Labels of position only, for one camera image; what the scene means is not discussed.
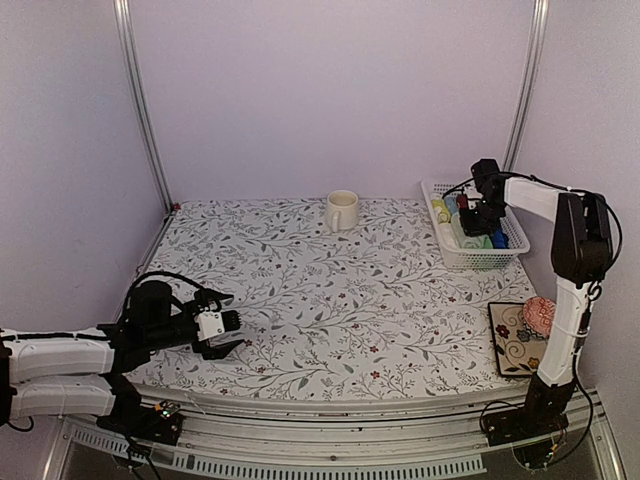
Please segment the mint green towel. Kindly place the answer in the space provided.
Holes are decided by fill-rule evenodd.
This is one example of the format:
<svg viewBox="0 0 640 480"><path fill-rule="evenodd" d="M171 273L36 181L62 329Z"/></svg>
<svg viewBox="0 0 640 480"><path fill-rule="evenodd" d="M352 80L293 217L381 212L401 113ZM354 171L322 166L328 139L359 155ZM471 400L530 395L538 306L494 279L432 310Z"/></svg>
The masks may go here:
<svg viewBox="0 0 640 480"><path fill-rule="evenodd" d="M467 236L457 218L451 221L451 228L461 249L492 249L493 244L487 235Z"/></svg>

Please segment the cream white towel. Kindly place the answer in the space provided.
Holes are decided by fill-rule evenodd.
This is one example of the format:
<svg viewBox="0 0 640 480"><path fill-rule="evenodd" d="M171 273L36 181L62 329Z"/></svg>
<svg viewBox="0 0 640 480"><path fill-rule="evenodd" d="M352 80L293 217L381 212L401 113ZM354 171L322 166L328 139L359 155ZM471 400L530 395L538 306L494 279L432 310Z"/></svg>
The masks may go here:
<svg viewBox="0 0 640 480"><path fill-rule="evenodd" d="M443 243L448 248L455 249L458 247L458 243L450 223L440 223L438 225L438 229L442 237Z"/></svg>

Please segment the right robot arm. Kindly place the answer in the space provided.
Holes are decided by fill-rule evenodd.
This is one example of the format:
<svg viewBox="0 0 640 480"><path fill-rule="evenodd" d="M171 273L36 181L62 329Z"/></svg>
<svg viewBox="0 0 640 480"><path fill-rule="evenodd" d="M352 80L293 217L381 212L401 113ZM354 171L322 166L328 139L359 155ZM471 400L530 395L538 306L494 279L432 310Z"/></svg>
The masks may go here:
<svg viewBox="0 0 640 480"><path fill-rule="evenodd" d="M554 227L550 259L556 274L556 308L545 354L516 421L524 435L537 436L564 412L578 384L577 365L589 333L591 304L622 249L613 245L610 224L621 225L601 194L502 171L494 159L477 161L471 174L445 192L450 195L474 186L478 196L462 222L467 235L495 232L507 208L527 211Z"/></svg>

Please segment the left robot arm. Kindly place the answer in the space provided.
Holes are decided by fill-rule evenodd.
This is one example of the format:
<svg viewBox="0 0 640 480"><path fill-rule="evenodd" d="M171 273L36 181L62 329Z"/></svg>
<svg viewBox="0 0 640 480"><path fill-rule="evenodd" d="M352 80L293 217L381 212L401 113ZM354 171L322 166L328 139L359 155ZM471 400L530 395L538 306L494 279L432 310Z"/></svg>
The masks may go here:
<svg viewBox="0 0 640 480"><path fill-rule="evenodd" d="M241 327L231 294L181 274L151 271L129 287L114 323L67 332L1 332L1 423L41 415L93 415L127 438L175 443L178 404L143 405L126 374L165 349L188 346L205 360L228 356L239 341L213 339Z"/></svg>

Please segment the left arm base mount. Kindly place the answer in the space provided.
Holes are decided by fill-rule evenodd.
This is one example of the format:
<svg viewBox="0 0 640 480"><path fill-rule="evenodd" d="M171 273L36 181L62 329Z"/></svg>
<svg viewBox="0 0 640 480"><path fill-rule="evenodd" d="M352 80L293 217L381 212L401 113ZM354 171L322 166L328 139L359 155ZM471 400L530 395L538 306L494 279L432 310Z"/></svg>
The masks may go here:
<svg viewBox="0 0 640 480"><path fill-rule="evenodd" d="M121 403L109 415L98 417L96 425L125 438L176 446L184 419L179 408L171 403L161 402L154 407Z"/></svg>

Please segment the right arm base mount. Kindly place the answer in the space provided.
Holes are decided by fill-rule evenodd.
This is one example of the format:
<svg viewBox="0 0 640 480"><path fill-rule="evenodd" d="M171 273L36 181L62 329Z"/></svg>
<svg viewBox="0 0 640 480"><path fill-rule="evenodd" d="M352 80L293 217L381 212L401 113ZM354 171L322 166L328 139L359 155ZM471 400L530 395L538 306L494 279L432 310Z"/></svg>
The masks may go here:
<svg viewBox="0 0 640 480"><path fill-rule="evenodd" d="M479 426L490 446L533 439L569 426L566 414L554 405L525 404L480 415Z"/></svg>

